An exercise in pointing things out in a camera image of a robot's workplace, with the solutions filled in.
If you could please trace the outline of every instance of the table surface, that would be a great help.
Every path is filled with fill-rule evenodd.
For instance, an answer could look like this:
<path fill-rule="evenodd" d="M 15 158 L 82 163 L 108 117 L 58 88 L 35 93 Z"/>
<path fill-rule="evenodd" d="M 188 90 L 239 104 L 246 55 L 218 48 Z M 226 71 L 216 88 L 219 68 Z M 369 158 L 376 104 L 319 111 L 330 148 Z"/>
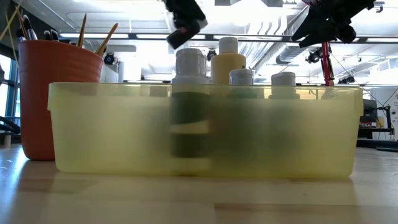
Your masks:
<path fill-rule="evenodd" d="M 0 149 L 0 223 L 398 223 L 398 154 L 358 148 L 346 180 L 59 172 Z"/>

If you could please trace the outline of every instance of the ceiling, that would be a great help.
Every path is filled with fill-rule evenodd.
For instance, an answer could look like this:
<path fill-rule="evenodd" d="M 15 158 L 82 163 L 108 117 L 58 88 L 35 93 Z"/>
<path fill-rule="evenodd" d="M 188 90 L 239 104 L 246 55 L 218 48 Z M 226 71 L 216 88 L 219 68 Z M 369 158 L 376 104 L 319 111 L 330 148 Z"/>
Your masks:
<path fill-rule="evenodd" d="M 398 35 L 398 26 L 391 19 L 398 13 L 398 4 L 395 1 L 384 0 L 386 5 L 381 13 L 372 9 L 354 17 L 352 26 L 358 35 Z M 301 1 L 297 2 L 297 5 L 284 5 L 283 8 L 276 9 L 268 8 L 261 0 L 241 0 L 232 6 L 215 6 L 215 0 L 197 0 L 209 22 L 201 33 L 280 35 L 286 30 L 290 20 L 305 7 Z M 109 32 L 116 22 L 119 23 L 117 32 L 168 34 L 175 30 L 172 16 L 165 10 L 164 3 L 158 0 L 25 0 L 22 6 L 60 32 L 78 32 L 85 13 L 86 32 Z M 87 49 L 95 49 L 101 42 L 102 40 L 90 40 L 85 42 L 85 46 Z M 166 41 L 111 40 L 109 44 L 135 45 L 135 58 L 141 61 L 144 75 L 158 79 L 172 77 L 175 55 Z M 239 48 L 240 53 L 248 58 L 248 65 L 254 67 L 271 45 L 240 43 Z M 207 53 L 208 49 L 217 49 L 218 43 L 190 41 L 184 47 L 197 47 Z M 369 74 L 368 67 L 377 65 L 373 61 L 398 57 L 396 45 L 332 44 L 331 47 L 335 75 L 341 77 L 345 69 L 354 70 L 358 80 L 363 82 L 367 82 L 362 77 Z M 267 80 L 277 72 L 290 71 L 296 73 L 299 82 L 323 82 L 320 64 L 308 64 L 305 61 L 309 50 L 311 48 L 302 52 L 289 66 L 275 65 L 274 58 L 268 59 L 263 66 L 257 68 L 257 77 Z"/>

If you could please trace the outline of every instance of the translucent plastic bin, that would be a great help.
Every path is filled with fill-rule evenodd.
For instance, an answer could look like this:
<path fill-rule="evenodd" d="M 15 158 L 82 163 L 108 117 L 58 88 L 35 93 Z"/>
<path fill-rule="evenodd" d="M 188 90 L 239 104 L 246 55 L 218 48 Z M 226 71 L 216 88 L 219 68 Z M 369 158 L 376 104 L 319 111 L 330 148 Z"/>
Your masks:
<path fill-rule="evenodd" d="M 175 94 L 189 91 L 206 97 Z M 345 87 L 53 83 L 49 110 L 64 172 L 340 178 L 363 101 Z"/>

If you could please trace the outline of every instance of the white bottle cap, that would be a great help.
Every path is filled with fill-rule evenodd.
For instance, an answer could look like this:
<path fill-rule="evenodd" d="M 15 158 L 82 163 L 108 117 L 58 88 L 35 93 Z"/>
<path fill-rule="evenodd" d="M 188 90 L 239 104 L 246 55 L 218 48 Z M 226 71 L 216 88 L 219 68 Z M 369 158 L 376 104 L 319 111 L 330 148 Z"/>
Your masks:
<path fill-rule="evenodd" d="M 271 76 L 273 86 L 296 86 L 296 74 L 293 72 L 281 72 Z"/>
<path fill-rule="evenodd" d="M 253 85 L 254 70 L 242 68 L 235 69 L 229 73 L 231 85 Z"/>
<path fill-rule="evenodd" d="M 206 77 L 207 58 L 199 49 L 181 49 L 176 54 L 175 78 L 172 83 L 210 83 Z"/>
<path fill-rule="evenodd" d="M 219 53 L 238 53 L 238 40 L 235 37 L 223 37 L 218 44 Z"/>

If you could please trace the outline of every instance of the orange cup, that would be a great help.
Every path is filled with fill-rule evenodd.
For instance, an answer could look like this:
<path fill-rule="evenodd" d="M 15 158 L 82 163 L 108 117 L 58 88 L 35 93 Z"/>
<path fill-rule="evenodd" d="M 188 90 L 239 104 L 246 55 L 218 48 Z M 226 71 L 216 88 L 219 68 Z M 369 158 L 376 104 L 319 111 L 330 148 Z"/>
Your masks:
<path fill-rule="evenodd" d="M 89 50 L 49 40 L 27 40 L 19 46 L 21 134 L 26 157 L 54 160 L 49 84 L 99 82 L 103 60 Z"/>

